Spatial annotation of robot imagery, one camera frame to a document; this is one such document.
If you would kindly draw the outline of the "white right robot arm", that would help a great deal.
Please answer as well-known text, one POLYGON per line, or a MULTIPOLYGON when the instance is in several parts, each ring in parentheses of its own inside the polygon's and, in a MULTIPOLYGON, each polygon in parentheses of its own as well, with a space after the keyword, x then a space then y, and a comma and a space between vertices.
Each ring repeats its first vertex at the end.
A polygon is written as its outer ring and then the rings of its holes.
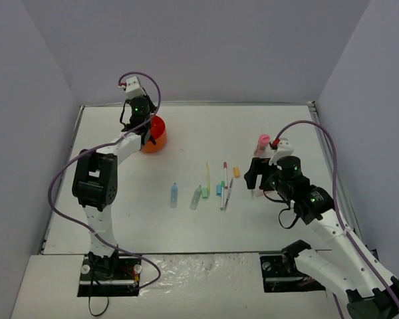
POLYGON ((293 208, 297 219, 327 244, 335 263, 320 256, 312 246, 298 240, 282 250, 282 267, 315 279, 333 293, 336 303, 345 302, 351 318, 395 318, 399 315, 399 278, 387 270, 348 225, 335 202, 322 187, 313 185, 301 170, 296 156, 271 163, 253 158, 244 179, 254 189, 274 190, 293 208))

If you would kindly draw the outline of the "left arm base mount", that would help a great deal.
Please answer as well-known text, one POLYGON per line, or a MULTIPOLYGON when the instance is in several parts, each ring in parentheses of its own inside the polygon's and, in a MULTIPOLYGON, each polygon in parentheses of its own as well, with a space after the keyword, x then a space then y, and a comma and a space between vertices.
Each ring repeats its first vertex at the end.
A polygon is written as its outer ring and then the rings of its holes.
POLYGON ((78 297, 85 297, 93 318, 101 317, 112 297, 137 297, 140 293, 142 261, 114 253, 100 258, 89 253, 84 256, 78 280, 78 297))

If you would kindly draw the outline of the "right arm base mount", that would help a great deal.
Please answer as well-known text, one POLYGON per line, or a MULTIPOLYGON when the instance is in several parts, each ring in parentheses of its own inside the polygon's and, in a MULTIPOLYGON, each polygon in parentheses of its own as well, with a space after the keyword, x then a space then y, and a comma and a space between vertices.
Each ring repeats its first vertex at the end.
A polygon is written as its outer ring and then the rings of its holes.
POLYGON ((298 240, 281 252, 260 253, 261 275, 265 293, 324 291, 325 287, 311 276, 299 272, 294 257, 311 246, 298 240))

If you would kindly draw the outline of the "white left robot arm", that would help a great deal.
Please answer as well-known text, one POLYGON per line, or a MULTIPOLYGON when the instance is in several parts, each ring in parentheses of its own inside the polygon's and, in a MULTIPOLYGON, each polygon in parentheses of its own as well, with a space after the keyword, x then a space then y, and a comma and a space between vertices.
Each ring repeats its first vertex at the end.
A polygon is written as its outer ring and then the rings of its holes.
POLYGON ((98 257, 97 271, 106 278, 120 271, 117 242, 112 230, 111 207, 118 191, 118 165, 151 140, 150 122, 156 107, 146 93, 127 99, 132 115, 111 146, 101 147, 78 160, 72 194, 84 209, 90 230, 90 255, 98 257))

